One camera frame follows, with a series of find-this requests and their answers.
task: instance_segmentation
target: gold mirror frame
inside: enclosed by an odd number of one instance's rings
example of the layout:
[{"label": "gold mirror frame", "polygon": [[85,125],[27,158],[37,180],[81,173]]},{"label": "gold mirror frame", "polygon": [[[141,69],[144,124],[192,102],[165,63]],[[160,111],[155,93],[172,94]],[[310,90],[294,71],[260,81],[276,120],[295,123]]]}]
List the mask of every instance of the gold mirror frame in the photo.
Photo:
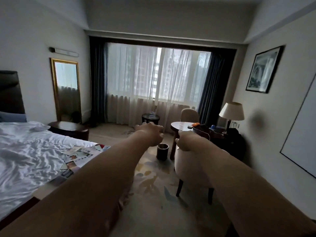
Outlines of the gold mirror frame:
[{"label": "gold mirror frame", "polygon": [[60,113],[60,109],[59,109],[58,86],[57,86],[55,62],[60,62],[60,63],[75,64],[76,65],[77,87],[78,87],[78,95],[79,95],[79,100],[78,100],[79,103],[78,104],[79,104],[79,113],[80,113],[80,123],[82,123],[78,62],[55,59],[55,58],[50,58],[50,60],[51,60],[51,71],[52,71],[52,79],[53,79],[53,88],[54,88],[54,98],[55,98],[57,121],[61,121],[61,113]]}]

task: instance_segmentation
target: trash can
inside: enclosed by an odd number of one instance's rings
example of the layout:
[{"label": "trash can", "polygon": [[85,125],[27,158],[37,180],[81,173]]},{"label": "trash can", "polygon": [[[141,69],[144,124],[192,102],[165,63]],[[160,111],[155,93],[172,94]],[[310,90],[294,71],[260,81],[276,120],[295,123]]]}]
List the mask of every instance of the trash can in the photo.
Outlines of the trash can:
[{"label": "trash can", "polygon": [[168,157],[169,146],[164,143],[157,145],[157,159],[165,161]]}]

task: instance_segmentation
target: white bed sheet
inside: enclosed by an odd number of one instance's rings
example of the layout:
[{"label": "white bed sheet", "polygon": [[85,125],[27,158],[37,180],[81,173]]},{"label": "white bed sheet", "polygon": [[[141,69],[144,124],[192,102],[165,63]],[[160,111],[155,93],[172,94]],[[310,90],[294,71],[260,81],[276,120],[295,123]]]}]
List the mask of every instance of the white bed sheet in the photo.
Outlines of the white bed sheet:
[{"label": "white bed sheet", "polygon": [[0,220],[59,174],[63,151],[83,141],[48,131],[39,122],[0,123]]}]

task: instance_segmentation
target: beige upholstered chair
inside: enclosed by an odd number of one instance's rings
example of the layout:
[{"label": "beige upholstered chair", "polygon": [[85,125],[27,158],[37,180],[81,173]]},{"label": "beige upholstered chair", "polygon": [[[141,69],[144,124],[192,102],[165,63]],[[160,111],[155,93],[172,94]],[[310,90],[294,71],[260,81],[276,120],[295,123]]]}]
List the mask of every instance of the beige upholstered chair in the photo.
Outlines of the beige upholstered chair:
[{"label": "beige upholstered chair", "polygon": [[185,108],[181,111],[180,121],[196,123],[196,122],[200,122],[200,117],[196,110]]},{"label": "beige upholstered chair", "polygon": [[200,162],[192,151],[182,151],[178,147],[174,155],[174,170],[179,176],[179,186],[176,196],[179,197],[183,182],[198,184],[209,188],[208,203],[212,204],[213,191],[212,185],[202,169]]}]

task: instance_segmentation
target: framed picture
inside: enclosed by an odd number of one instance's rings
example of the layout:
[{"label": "framed picture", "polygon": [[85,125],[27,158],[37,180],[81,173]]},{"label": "framed picture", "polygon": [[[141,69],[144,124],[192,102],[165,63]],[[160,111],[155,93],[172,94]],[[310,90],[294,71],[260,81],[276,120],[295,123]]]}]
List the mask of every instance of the framed picture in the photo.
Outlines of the framed picture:
[{"label": "framed picture", "polygon": [[268,93],[284,47],[275,47],[256,55],[246,91]]}]

